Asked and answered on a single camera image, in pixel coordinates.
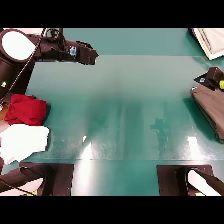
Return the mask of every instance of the towel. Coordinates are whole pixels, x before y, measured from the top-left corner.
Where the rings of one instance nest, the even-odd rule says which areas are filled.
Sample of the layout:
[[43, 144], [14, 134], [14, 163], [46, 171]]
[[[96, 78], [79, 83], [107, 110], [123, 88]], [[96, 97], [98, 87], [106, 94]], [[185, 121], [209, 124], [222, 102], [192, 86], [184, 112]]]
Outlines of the towel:
[[20, 162], [34, 152], [43, 152], [47, 146], [49, 129], [44, 126], [14, 124], [0, 133], [0, 157], [5, 164]]
[[46, 101], [35, 99], [34, 96], [14, 94], [11, 97], [11, 103], [5, 115], [5, 120], [10, 125], [27, 124], [30, 126], [41, 126], [46, 113]]

